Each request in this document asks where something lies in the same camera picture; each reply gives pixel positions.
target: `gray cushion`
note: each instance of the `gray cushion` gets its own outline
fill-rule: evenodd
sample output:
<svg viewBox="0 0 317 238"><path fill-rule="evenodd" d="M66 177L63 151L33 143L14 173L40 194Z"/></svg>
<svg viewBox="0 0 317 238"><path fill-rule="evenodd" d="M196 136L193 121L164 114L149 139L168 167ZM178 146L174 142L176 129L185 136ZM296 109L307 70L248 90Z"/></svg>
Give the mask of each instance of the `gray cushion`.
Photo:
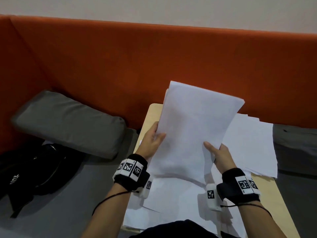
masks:
<svg viewBox="0 0 317 238"><path fill-rule="evenodd" d="M22 132L107 159L117 155L126 131L121 117L50 91L26 103L12 123Z"/></svg>

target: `white wall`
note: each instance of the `white wall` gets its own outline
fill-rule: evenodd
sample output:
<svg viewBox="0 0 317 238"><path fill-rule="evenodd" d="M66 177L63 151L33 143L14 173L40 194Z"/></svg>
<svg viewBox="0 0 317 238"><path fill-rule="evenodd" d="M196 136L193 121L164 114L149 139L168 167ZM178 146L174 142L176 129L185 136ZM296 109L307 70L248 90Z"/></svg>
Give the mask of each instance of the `white wall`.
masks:
<svg viewBox="0 0 317 238"><path fill-rule="evenodd" d="M317 0L0 0L0 13L317 33Z"/></svg>

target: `hand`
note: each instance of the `hand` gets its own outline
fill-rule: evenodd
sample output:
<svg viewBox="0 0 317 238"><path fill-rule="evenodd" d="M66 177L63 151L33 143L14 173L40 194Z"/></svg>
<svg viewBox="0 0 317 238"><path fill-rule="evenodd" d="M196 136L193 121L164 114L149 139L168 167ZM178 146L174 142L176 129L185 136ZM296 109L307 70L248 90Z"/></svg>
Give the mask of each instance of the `hand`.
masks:
<svg viewBox="0 0 317 238"><path fill-rule="evenodd" d="M160 144L163 142L166 133L160 133L156 135L156 130L158 128L158 122L155 122L152 127L145 133L142 143L135 152L138 155L141 155L146 160L151 158L157 151Z"/></svg>
<svg viewBox="0 0 317 238"><path fill-rule="evenodd" d="M215 155L215 165L219 172L223 174L225 171L237 168L235 162L233 161L229 149L224 144L220 145L220 148L217 149L213 147L209 142L205 141L204 146L209 150L210 153Z"/></svg>

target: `forearm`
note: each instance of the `forearm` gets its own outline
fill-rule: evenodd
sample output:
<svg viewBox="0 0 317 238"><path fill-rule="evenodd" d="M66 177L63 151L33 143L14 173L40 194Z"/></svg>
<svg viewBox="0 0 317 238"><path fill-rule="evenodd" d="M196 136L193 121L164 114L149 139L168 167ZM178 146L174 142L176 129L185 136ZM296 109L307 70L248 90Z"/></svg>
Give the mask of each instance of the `forearm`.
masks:
<svg viewBox="0 0 317 238"><path fill-rule="evenodd" d="M261 205L259 201L249 202ZM264 209L251 205L239 206L248 238L286 238L273 218Z"/></svg>
<svg viewBox="0 0 317 238"><path fill-rule="evenodd" d="M115 183L106 197L124 191L125 188ZM81 238L117 238L129 198L130 193L122 194L100 204Z"/></svg>

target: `person's left hand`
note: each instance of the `person's left hand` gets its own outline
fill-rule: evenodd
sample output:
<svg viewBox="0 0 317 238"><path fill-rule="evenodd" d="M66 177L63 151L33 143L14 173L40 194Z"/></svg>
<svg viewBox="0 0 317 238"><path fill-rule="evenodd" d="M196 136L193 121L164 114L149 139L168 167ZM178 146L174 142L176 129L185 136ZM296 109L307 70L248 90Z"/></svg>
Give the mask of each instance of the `person's left hand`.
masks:
<svg viewBox="0 0 317 238"><path fill-rule="evenodd" d="M141 155L146 160L151 158L157 151L160 144L163 142L166 133L160 133L156 135L156 130L158 128L158 122L155 122L152 127L145 133L144 138L135 152L138 155Z"/></svg>

